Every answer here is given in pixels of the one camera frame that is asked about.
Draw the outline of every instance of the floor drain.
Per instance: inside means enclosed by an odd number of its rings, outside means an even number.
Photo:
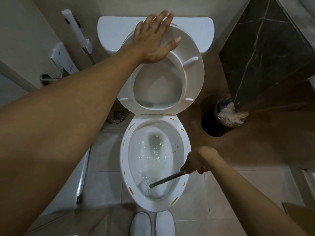
[[[121,120],[124,118],[124,111],[123,110],[115,110],[114,111],[114,117],[113,117],[113,120]]]
[[[110,113],[113,113],[112,118],[108,116],[106,119],[106,122],[110,124],[118,124],[121,123],[125,119],[125,111],[124,110],[114,110],[111,111]]]

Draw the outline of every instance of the toilet tank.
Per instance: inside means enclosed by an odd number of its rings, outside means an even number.
[[[102,16],[97,23],[97,34],[104,49],[113,55],[128,35],[135,30],[137,23],[146,17],[112,17]],[[185,30],[195,41],[201,54],[211,46],[215,28],[209,17],[174,17],[172,24]]]

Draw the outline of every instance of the toilet bowl rim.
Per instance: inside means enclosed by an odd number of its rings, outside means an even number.
[[[125,131],[120,147],[120,168],[127,191],[131,195],[133,200],[142,208],[151,212],[161,212],[169,209],[178,201],[187,185],[189,175],[181,176],[171,193],[167,197],[159,200],[145,197],[140,191],[133,180],[131,170],[129,168],[129,143],[132,133],[134,133],[134,131],[137,131],[141,126],[150,121],[164,121],[166,124],[171,124],[174,126],[183,141],[184,161],[187,158],[188,152],[191,151],[191,146],[188,135],[176,115],[135,115],[129,126],[127,127],[127,130]]]

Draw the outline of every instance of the toilet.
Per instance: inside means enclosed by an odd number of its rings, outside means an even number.
[[[100,43],[113,55],[122,45],[132,42],[136,24],[145,19],[100,17]],[[152,212],[172,207],[187,185],[189,175],[183,175],[149,193],[145,188],[178,172],[191,151],[186,130],[176,115],[194,102],[203,86],[202,55],[214,38],[213,21],[175,17],[161,45],[178,36],[182,37],[179,46],[161,62],[136,68],[117,97],[135,114],[120,147],[124,183],[134,201]]]

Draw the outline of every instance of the trash can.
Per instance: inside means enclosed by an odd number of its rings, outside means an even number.
[[[221,137],[232,129],[241,126],[242,124],[226,123],[219,117],[219,113],[232,102],[230,97],[220,99],[201,119],[201,126],[203,130],[210,136]]]

